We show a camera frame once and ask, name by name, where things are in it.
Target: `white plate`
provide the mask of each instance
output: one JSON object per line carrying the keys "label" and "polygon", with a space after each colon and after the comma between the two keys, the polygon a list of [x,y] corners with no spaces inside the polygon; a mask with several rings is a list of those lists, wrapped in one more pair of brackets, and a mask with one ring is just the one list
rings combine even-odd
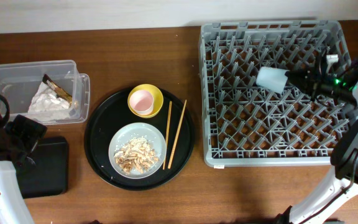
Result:
{"label": "white plate", "polygon": [[[148,171],[143,172],[143,174],[141,174],[136,169],[133,169],[130,174],[126,174],[121,169],[121,167],[116,164],[116,161],[114,160],[114,155],[129,140],[134,137],[139,138],[142,136],[146,138],[146,140],[148,140],[151,148],[155,150],[155,154],[159,158],[159,160],[158,162],[153,164],[153,166]],[[112,137],[109,145],[109,160],[112,167],[117,171],[117,173],[130,179],[140,179],[152,175],[161,167],[166,154],[167,146],[165,145],[164,136],[157,128],[146,123],[132,123],[128,124],[127,126],[124,126]]]}

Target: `white background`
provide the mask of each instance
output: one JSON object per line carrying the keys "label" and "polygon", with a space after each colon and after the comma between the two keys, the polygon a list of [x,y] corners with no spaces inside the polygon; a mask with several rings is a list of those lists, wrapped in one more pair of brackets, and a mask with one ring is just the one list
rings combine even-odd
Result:
{"label": "white background", "polygon": [[0,33],[358,19],[358,0],[0,0]]}

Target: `clear plastic container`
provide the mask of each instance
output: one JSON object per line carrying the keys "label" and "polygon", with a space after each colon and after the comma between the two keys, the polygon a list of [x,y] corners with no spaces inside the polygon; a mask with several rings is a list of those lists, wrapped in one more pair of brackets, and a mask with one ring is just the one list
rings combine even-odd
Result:
{"label": "clear plastic container", "polygon": [[[44,74],[73,97],[70,108],[28,113],[31,99],[37,92]],[[21,114],[42,124],[81,123],[88,117],[90,79],[87,74],[78,73],[76,63],[72,60],[6,64],[0,65],[0,94],[9,102],[10,121]],[[6,112],[2,102],[0,112]],[[53,113],[68,113],[69,118],[53,119]],[[40,121],[40,118],[51,119]]]}

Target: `brown wrapper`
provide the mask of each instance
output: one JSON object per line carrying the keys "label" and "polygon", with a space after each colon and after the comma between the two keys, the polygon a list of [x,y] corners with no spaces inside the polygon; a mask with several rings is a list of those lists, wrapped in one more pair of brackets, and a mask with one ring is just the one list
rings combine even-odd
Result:
{"label": "brown wrapper", "polygon": [[48,85],[49,88],[51,88],[53,91],[55,91],[55,93],[57,94],[58,97],[67,100],[67,102],[69,102],[69,104],[71,106],[71,103],[73,102],[73,97],[70,94],[68,94],[64,89],[62,89],[58,85],[56,85],[52,81],[52,79],[49,78],[49,76],[47,74],[45,74],[44,77],[42,78],[42,82],[45,83],[46,85]]}

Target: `wooden table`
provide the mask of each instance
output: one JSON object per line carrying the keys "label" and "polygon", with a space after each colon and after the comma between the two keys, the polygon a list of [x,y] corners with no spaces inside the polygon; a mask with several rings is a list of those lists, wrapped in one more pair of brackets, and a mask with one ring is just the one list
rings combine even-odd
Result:
{"label": "wooden table", "polygon": [[[341,22],[352,58],[358,57],[358,21]],[[151,83],[188,99],[196,144],[185,168],[153,190],[113,187],[92,170],[84,153],[86,123],[48,127],[70,144],[69,189],[25,200],[36,223],[218,223],[273,218],[304,199],[328,166],[236,167],[216,170],[203,160],[200,27],[0,34],[0,64],[72,59],[91,79],[92,112],[110,94]],[[358,196],[333,218],[358,223]]]}

